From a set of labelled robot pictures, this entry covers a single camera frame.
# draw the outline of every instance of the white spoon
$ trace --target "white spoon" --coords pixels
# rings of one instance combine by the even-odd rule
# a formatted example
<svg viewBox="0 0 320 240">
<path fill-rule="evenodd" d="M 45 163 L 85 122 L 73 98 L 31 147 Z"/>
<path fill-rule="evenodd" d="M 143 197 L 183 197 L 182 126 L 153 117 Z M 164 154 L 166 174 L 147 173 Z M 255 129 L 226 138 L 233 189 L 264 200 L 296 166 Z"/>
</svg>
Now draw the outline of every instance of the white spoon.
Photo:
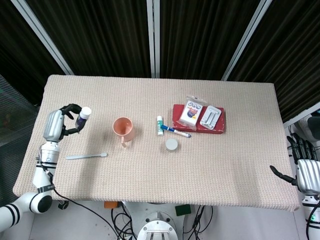
<svg viewBox="0 0 320 240">
<path fill-rule="evenodd" d="M 103 152 L 101 154 L 87 154 L 87 155 L 78 155 L 78 156 L 66 156 L 67 160 L 75 160 L 75 159 L 88 159 L 93 157 L 107 157 L 108 153 Z"/>
</svg>

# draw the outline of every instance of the red package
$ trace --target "red package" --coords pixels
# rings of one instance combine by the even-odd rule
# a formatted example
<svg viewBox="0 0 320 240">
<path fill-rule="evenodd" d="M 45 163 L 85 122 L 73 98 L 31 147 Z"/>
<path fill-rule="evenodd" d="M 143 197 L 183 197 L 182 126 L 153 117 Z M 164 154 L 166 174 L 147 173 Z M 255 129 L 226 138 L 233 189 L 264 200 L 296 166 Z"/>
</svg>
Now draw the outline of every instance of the red package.
<svg viewBox="0 0 320 240">
<path fill-rule="evenodd" d="M 207 107 L 204 106 L 202 111 L 199 115 L 198 122 L 196 123 L 196 131 L 192 130 L 188 126 L 183 126 L 178 123 L 182 112 L 184 111 L 185 105 L 183 104 L 174 104 L 173 111 L 172 111 L 172 128 L 182 131 L 182 132 L 197 132 L 197 133 L 204 133 L 204 134 L 223 134 L 226 130 L 226 113 L 225 109 L 222 107 L 217 107 L 217 109 L 221 110 L 221 116 L 219 117 L 217 123 L 214 126 L 214 129 L 210 130 L 202 125 L 200 125 L 200 120 L 204 116 Z"/>
</svg>

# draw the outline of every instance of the white packaged item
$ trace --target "white packaged item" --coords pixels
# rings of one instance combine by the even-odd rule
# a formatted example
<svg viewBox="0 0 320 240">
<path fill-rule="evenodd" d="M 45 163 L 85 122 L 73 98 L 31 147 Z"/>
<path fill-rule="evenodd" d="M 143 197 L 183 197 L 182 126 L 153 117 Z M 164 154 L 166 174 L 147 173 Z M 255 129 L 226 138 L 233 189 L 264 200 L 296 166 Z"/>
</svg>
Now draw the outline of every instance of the white packaged item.
<svg viewBox="0 0 320 240">
<path fill-rule="evenodd" d="M 187 102 L 184 105 L 184 109 L 178 123 L 183 126 L 188 126 L 195 131 L 197 130 L 196 124 L 199 119 L 199 115 L 204 104 L 207 102 L 202 99 L 198 99 L 195 96 L 187 96 L 186 100 Z"/>
<path fill-rule="evenodd" d="M 220 115 L 221 110 L 210 105 L 206 108 L 203 117 L 200 120 L 200 125 L 212 130 L 215 128 Z"/>
</svg>

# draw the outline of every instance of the bottle cap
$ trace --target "bottle cap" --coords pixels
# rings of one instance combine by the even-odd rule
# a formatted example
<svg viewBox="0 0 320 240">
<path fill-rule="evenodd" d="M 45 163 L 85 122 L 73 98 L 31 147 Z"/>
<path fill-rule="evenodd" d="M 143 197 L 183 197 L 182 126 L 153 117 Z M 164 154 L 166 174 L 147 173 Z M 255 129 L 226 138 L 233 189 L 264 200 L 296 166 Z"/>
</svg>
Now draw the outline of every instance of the bottle cap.
<svg viewBox="0 0 320 240">
<path fill-rule="evenodd" d="M 81 112 L 79 115 L 82 119 L 88 119 L 91 113 L 92 113 L 91 109 L 85 106 L 81 109 Z"/>
<path fill-rule="evenodd" d="M 178 148 L 178 141 L 170 138 L 165 142 L 165 147 L 169 152 L 174 152 Z"/>
</svg>

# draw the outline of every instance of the robotic arm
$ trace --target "robotic arm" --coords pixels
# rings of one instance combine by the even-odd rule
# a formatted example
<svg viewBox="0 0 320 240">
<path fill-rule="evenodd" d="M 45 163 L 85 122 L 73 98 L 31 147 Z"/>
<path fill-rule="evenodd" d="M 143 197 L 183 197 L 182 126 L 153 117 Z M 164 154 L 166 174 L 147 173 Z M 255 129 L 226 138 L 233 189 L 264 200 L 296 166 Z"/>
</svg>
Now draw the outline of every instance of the robotic arm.
<svg viewBox="0 0 320 240">
<path fill-rule="evenodd" d="M 79 114 L 81 109 L 77 104 L 69 104 L 49 114 L 43 134 L 46 142 L 39 148 L 32 181 L 37 192 L 27 192 L 13 203 L 0 207 L 0 232 L 18 224 L 23 213 L 42 214 L 51 207 L 51 191 L 55 189 L 52 182 L 60 152 L 58 143 L 64 136 L 80 132 L 86 124 L 84 120 L 78 127 L 67 130 L 65 115 L 73 120 L 70 112 Z"/>
<path fill-rule="evenodd" d="M 292 148 L 292 156 L 296 164 L 295 178 L 283 175 L 274 166 L 272 172 L 286 182 L 297 186 L 304 194 L 302 200 L 304 217 L 306 220 L 306 236 L 308 240 L 320 239 L 320 161 L 318 161 L 314 146 L 304 141 L 296 133 L 292 134 L 295 140 L 287 136 Z"/>
</svg>

